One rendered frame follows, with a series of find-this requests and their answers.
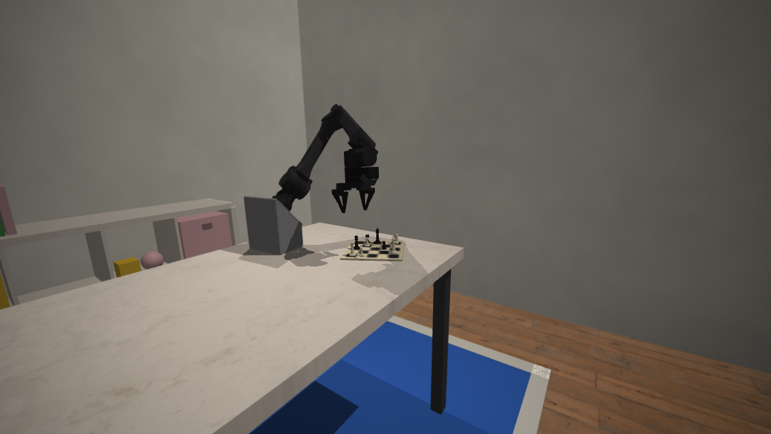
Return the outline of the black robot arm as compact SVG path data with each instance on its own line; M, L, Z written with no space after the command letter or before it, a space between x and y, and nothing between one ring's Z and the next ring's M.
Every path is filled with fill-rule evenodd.
M278 191L276 196L273 196L290 212L294 200L296 198L301 200L309 193L310 185L313 182L309 178L311 171L331 136L341 128L345 130L349 139L351 139L348 145L352 149L349 150L354 150L344 152L345 166L356 166L346 169L346 183L365 183L366 185L374 186L377 179L379 179L379 167L368 167L374 166L376 163L377 154L379 153L375 148L376 143L352 117L348 116L347 111L342 105L335 104L331 108L331 112L324 116L321 121L319 133L312 141L302 160L298 166L291 166L280 178L279 185L282 187L282 190Z

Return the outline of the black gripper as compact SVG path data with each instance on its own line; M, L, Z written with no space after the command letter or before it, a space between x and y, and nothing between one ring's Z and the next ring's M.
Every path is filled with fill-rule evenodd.
M351 167L356 167L356 166L345 166L345 183L346 183L346 169ZM355 187L351 187L351 186L355 186ZM371 188L370 185L366 185L365 183L346 183L346 184L337 183L336 187L337 189L333 189L333 196L335 200L338 202L338 205L342 210L342 213L345 213L346 203L348 198L348 192L344 192L344 191L349 191L351 189L356 188L356 190L360 192L360 198L361 198L362 206L364 210L367 210L368 205L370 205L370 201L375 193L375 188ZM368 193L366 204L365 204L365 193ZM343 203L341 202L339 196L342 196Z

